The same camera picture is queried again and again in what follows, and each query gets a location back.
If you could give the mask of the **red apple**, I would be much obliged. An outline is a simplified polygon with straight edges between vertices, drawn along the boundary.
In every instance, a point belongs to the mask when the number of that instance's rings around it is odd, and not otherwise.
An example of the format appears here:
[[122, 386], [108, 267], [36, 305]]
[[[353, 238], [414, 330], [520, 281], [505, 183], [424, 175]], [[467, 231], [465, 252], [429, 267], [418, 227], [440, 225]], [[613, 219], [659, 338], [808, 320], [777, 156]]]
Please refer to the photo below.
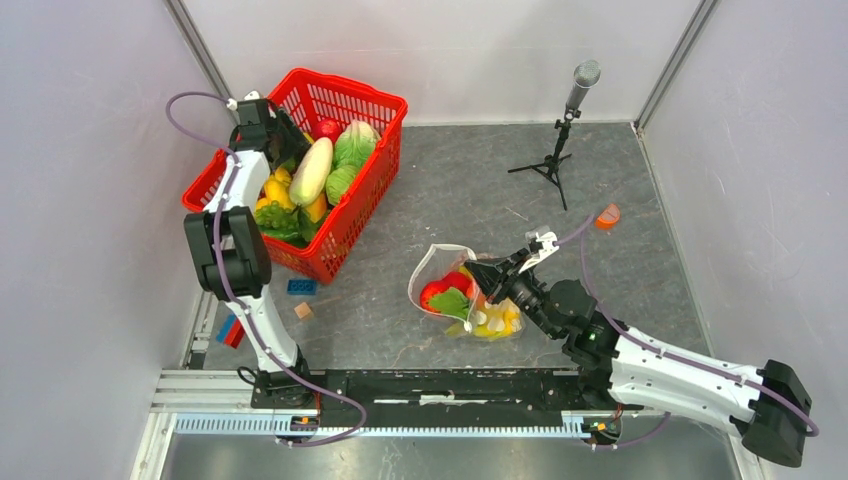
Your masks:
[[420, 306], [432, 313], [443, 314], [449, 311], [454, 304], [452, 286], [444, 280], [427, 283], [420, 292]]

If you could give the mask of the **yellow banana bunch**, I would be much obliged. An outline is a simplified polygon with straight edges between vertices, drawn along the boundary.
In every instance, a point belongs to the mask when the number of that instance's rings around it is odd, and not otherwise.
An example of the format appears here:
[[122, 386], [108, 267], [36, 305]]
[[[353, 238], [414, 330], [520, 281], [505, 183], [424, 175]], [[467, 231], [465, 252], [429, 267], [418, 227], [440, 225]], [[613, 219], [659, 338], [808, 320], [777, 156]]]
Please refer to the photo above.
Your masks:
[[519, 308], [511, 300], [503, 300], [498, 304], [488, 303], [464, 266], [447, 274], [444, 279], [463, 291], [469, 303], [467, 319], [450, 326], [445, 331], [448, 336], [472, 335], [478, 339], [495, 341], [521, 333], [524, 323]]

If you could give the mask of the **orange carrot with leaves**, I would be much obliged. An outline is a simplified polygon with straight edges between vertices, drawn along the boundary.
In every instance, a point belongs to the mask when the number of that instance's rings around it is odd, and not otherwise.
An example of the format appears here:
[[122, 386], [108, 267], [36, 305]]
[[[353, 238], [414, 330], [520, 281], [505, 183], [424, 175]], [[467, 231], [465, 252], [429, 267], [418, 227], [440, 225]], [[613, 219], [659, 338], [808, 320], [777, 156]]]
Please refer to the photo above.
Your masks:
[[441, 280], [452, 286], [451, 292], [454, 294], [452, 308], [441, 315], [466, 320], [471, 310], [472, 294], [474, 293], [472, 279], [463, 271], [453, 271], [446, 274]]

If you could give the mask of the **clear polka dot zip bag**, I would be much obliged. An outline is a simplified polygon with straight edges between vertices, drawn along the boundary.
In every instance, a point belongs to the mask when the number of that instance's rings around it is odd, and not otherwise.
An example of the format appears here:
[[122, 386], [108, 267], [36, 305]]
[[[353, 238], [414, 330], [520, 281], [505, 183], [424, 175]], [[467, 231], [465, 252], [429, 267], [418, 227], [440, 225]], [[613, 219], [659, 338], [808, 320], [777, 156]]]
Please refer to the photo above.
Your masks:
[[468, 260], [487, 257], [462, 245], [432, 244], [410, 276], [408, 299], [425, 314], [443, 321], [450, 337], [493, 342], [520, 336], [525, 323], [519, 308], [510, 300], [489, 303], [465, 266]]

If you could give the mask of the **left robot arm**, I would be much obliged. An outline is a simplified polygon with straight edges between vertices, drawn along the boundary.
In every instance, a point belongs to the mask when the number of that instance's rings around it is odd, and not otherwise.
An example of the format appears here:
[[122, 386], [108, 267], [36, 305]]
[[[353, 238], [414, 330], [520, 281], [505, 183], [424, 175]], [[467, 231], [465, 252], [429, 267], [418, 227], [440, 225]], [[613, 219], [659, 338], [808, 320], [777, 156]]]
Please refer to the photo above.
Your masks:
[[212, 199], [184, 220], [188, 246], [202, 289], [231, 310], [254, 350], [256, 368], [237, 370], [252, 387], [252, 407], [302, 407], [314, 398], [314, 381], [271, 298], [272, 262], [254, 218], [263, 184], [292, 141], [280, 110], [260, 94], [226, 105], [238, 124], [222, 148], [225, 170]]

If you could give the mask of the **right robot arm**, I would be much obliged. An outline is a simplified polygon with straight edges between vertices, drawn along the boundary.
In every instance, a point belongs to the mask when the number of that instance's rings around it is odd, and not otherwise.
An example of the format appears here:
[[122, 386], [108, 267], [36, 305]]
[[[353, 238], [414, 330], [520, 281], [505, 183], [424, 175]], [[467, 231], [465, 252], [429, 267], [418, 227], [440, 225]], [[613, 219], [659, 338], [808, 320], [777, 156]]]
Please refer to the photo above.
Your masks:
[[605, 315], [579, 280], [547, 286], [529, 251], [467, 260], [483, 295], [510, 300], [543, 333], [562, 340], [579, 366], [580, 400], [591, 408], [621, 404], [686, 417], [740, 439], [771, 463], [798, 468], [810, 425], [812, 399], [795, 370], [770, 359], [763, 366], [722, 361], [657, 340]]

